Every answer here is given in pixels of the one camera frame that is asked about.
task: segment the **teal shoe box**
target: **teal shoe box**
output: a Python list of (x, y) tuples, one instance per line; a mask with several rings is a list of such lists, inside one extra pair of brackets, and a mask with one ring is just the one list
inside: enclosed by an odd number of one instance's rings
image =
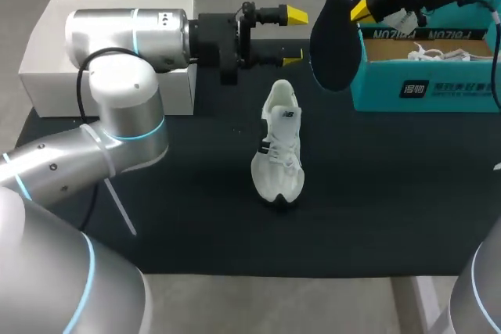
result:
[[(501, 0), (489, 0), (496, 9)], [(358, 111), (475, 112), (499, 110), (491, 93), (492, 61), (411, 61), (417, 50), (411, 41), (424, 41), (426, 50), (462, 48), (474, 55), (492, 56), (496, 27), (481, 5), (456, 3), (428, 15), (428, 25), (409, 36), (382, 24), (361, 24), (362, 61), (351, 83)], [(501, 97), (501, 66), (496, 71)]]

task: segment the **white sneaker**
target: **white sneaker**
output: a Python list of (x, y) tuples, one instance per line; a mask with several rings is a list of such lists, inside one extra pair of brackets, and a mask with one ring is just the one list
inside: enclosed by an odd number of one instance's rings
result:
[(292, 203), (303, 189), (305, 172), (299, 159), (301, 108), (289, 81), (273, 84), (261, 124), (261, 144), (250, 165), (252, 180), (266, 201)]

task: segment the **black table mat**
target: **black table mat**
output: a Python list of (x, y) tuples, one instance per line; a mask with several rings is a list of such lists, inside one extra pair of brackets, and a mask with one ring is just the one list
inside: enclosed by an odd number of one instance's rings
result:
[[(285, 214), (258, 199), (250, 170), (279, 78), (303, 109), (305, 187)], [(222, 87), (216, 70), (198, 70), (196, 116), (167, 117), (166, 157), (112, 179), (138, 236), (105, 188), (89, 235), (145, 273), (457, 275), (501, 213), (499, 114), (358, 113), (350, 92), (323, 91), (306, 61), (239, 80)], [(76, 126), (32, 110), (18, 144)], [(89, 200), (87, 189), (50, 210), (76, 225)]]

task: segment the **shoe tongue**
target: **shoe tongue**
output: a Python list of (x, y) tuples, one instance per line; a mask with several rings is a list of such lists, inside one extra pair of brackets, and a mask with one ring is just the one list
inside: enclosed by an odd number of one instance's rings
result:
[(301, 123), (301, 108), (275, 106), (272, 108), (272, 133), (280, 141), (292, 143)]

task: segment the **white cable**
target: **white cable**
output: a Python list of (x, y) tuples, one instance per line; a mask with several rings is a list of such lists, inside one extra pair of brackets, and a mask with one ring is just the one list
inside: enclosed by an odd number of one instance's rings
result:
[(111, 197), (113, 198), (113, 201), (117, 204), (118, 210), (122, 214), (122, 217), (124, 218), (125, 224), (127, 225), (128, 229), (131, 231), (131, 233), (134, 236), (137, 236), (138, 233), (134, 228), (134, 225), (131, 222), (131, 218), (128, 217), (127, 212), (125, 211), (124, 205), (122, 205), (122, 202), (118, 198), (118, 194), (115, 191), (115, 188), (111, 185), (110, 179), (104, 179), (104, 184), (106, 184), (106, 187), (108, 188), (108, 191), (110, 191)]

